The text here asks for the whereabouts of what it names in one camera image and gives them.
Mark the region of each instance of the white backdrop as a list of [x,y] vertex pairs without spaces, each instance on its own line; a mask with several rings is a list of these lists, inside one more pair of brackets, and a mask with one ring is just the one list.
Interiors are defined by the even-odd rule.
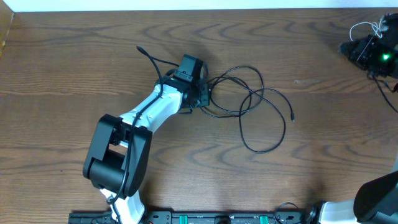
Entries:
[[3,0],[14,12],[398,7],[398,0]]

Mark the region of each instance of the green light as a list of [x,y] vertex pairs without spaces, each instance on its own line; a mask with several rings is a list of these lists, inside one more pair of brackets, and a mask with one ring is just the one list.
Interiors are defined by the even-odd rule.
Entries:
[[389,58],[390,58],[390,55],[389,55],[389,54],[384,54],[384,55],[383,55],[383,59],[384,59],[384,60],[387,60],[387,59],[389,59]]

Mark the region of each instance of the robotic arm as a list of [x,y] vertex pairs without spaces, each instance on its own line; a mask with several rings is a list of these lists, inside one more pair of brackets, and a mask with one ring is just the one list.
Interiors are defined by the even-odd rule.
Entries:
[[[138,223],[142,218],[144,205],[138,188],[145,176],[152,135],[181,108],[192,112],[194,107],[209,105],[205,73],[207,76],[206,65],[201,60],[184,55],[178,70],[171,70],[159,79],[154,91],[137,107],[118,118],[106,114],[99,120],[83,175],[100,189],[108,202],[114,200],[111,207],[114,220]],[[131,144],[131,152],[124,156],[110,150],[109,144],[127,148]]]

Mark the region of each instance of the white cable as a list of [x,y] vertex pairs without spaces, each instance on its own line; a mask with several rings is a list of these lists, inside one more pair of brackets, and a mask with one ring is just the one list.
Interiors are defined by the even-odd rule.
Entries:
[[381,22],[383,20],[383,17],[380,19],[379,24],[377,24],[377,22],[360,22],[359,24],[355,24],[351,27],[351,29],[349,30],[349,38],[351,39],[351,41],[353,41],[353,38],[351,36],[351,32],[353,31],[353,28],[361,25],[361,24],[369,24],[370,26],[372,26],[372,30],[374,31],[374,34],[376,36],[378,36],[379,38],[383,37],[383,33],[381,32]]

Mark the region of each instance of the wooden table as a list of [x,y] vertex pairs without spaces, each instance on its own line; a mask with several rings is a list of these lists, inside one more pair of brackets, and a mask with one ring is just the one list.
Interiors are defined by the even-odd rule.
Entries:
[[[157,77],[136,50],[180,63],[206,61],[211,76],[257,67],[267,87],[292,103],[282,145],[256,155],[242,144],[237,119],[200,110],[175,115],[154,134],[141,197],[175,210],[272,210],[346,200],[389,173],[398,117],[374,82],[338,53],[349,28],[396,9],[289,9],[18,13],[0,61],[0,216],[6,223],[66,223],[75,210],[106,210],[82,176],[99,118],[123,114],[146,98]],[[370,27],[355,30],[367,35]],[[168,65],[159,65],[166,72]],[[235,72],[253,88],[258,78]],[[393,104],[398,98],[387,94]],[[246,92],[215,91],[238,108]],[[243,117],[250,146],[275,143],[282,123],[270,106]]]

